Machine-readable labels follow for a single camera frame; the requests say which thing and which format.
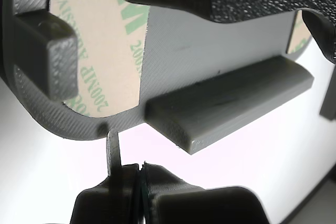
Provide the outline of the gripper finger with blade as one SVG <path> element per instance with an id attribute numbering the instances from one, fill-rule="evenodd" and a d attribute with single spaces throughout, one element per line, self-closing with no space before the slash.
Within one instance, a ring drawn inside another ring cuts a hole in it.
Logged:
<path id="1" fill-rule="evenodd" d="M 121 165 L 119 136 L 106 138 L 107 178 L 76 198 L 70 223 L 143 223 L 138 164 Z"/>

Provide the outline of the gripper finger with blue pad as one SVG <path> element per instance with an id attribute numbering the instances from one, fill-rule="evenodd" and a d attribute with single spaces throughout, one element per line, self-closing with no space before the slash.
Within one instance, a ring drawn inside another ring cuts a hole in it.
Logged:
<path id="1" fill-rule="evenodd" d="M 160 165 L 144 163 L 141 191 L 146 223 L 269 223 L 249 189 L 204 189 Z"/>

